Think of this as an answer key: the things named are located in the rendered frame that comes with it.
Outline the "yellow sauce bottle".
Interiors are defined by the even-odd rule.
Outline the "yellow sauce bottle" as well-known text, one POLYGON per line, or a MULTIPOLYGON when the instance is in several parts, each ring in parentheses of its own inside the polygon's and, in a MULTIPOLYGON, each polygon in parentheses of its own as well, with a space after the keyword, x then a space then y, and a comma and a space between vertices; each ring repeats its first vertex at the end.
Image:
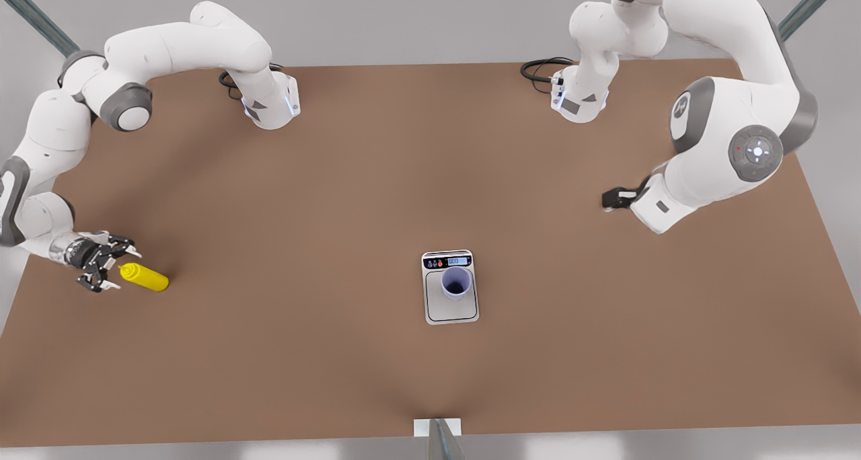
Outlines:
POLYGON ((168 277, 138 263, 120 265, 120 275, 127 282, 143 286, 149 291, 165 291, 170 283, 168 277))

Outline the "pale purple cup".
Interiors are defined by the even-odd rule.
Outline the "pale purple cup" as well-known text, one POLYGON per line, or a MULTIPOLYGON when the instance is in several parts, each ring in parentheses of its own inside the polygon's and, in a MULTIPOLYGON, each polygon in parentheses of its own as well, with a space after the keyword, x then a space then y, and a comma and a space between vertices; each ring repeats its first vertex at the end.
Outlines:
POLYGON ((460 301, 470 292, 473 285, 472 273, 466 267, 453 266, 445 269, 441 276, 443 294, 452 301, 460 301))

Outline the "grey digital kitchen scale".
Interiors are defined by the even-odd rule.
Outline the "grey digital kitchen scale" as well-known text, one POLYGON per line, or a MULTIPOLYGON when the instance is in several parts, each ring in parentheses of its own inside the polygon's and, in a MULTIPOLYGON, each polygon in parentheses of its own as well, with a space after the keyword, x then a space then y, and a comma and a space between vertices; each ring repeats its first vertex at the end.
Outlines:
POLYGON ((428 324, 460 324, 479 319, 476 270, 474 270, 474 255, 470 250, 449 250, 422 254, 421 270, 424 314, 428 324), (449 300, 443 294, 441 286, 443 271, 453 266, 466 267, 472 273, 472 289, 460 301, 449 300))

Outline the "silver frame post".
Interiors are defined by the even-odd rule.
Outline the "silver frame post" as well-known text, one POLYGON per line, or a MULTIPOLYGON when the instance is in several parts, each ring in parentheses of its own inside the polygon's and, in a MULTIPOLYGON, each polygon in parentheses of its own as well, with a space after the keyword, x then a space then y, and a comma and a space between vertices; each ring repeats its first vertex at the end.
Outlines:
POLYGON ((80 50, 80 47, 33 0, 3 1, 63 56, 69 56, 80 50))
POLYGON ((787 41, 814 15, 814 13, 824 6, 827 0, 800 0, 787 15, 784 16, 778 24, 779 37, 783 41, 787 41))
POLYGON ((444 419, 428 421, 427 460, 465 460, 455 435, 444 419))

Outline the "white frame post foot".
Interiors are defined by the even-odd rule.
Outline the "white frame post foot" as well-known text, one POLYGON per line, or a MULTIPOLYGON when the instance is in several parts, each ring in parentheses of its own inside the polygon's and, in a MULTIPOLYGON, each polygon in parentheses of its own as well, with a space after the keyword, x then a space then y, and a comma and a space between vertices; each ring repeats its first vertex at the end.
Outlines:
POLYGON ((436 423, 446 423, 454 436, 462 435, 461 418, 448 419, 415 419, 413 420, 413 436, 428 436, 436 423))

